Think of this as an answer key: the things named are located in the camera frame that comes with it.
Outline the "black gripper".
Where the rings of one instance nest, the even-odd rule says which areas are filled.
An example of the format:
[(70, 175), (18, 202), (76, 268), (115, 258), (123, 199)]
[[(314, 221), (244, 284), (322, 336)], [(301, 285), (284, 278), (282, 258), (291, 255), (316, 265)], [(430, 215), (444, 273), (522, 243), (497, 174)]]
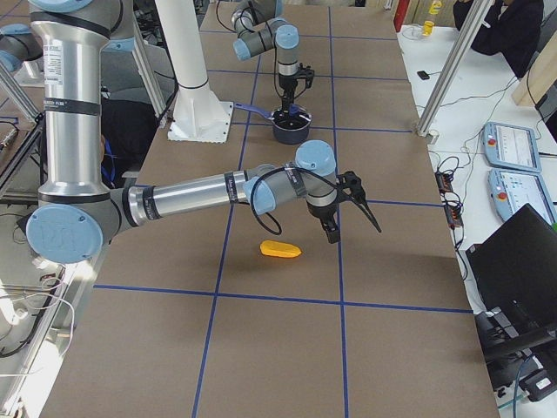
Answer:
[[(280, 111), (290, 113), (292, 101), (312, 87), (314, 70), (310, 65), (304, 66), (302, 63), (279, 64), (278, 65), (278, 85), (282, 90)], [(305, 86), (299, 94), (296, 94), (299, 81), (304, 81)]]
[(340, 242), (340, 230), (335, 220), (335, 214), (340, 203), (350, 201), (358, 208), (364, 207), (364, 189), (361, 178), (353, 171), (347, 171), (337, 176), (336, 185), (333, 187), (332, 202), (323, 206), (313, 204), (306, 200), (309, 213), (319, 219), (322, 229), (329, 243)]

